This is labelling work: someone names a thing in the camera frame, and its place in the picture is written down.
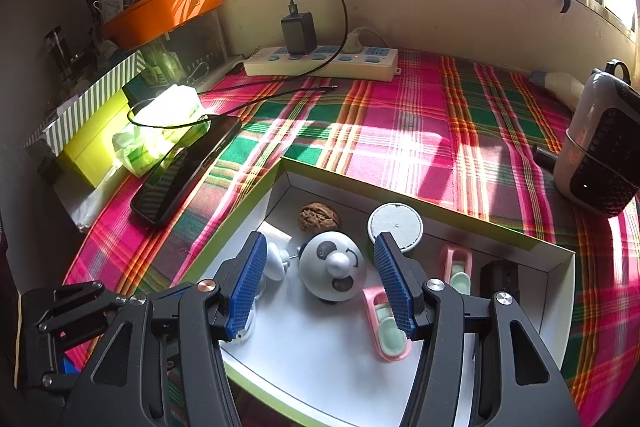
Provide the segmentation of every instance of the walnut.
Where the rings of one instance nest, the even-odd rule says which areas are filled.
[[[322,203],[306,204],[298,216],[300,230],[311,235],[328,230],[339,230],[341,225],[340,216]]]

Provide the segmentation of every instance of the power strip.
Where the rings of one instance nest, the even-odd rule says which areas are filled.
[[[249,76],[297,76],[329,60],[338,49],[340,46],[318,46],[308,55],[289,55],[286,48],[263,48],[244,61],[244,70]],[[399,73],[398,50],[364,48],[357,54],[341,53],[311,75],[391,82]]]

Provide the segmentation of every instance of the plaid tablecloth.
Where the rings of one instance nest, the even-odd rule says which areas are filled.
[[[402,52],[392,83],[310,78],[203,97],[221,112],[294,86],[336,84],[246,108],[241,134],[172,222],[129,220],[129,177],[95,223],[66,283],[101,279],[132,295],[175,284],[216,227],[281,155],[453,208],[577,252],[574,317],[562,373],[583,424],[612,404],[640,357],[638,203],[614,219],[574,208],[533,162],[559,152],[571,114],[520,74]],[[220,86],[243,84],[243,73]],[[73,353],[82,365],[87,346]]]

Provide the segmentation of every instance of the panda nose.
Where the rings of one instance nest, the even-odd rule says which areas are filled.
[[[327,271],[338,279],[347,277],[351,270],[351,260],[347,254],[342,252],[330,253],[325,263]]]

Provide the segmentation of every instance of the pink and green plastic object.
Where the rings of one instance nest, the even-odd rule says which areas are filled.
[[[458,293],[471,293],[471,250],[458,245],[445,245],[440,250],[440,278]]]
[[[396,325],[385,289],[382,286],[364,288],[362,295],[376,352],[387,362],[404,359],[411,351],[411,343]]]

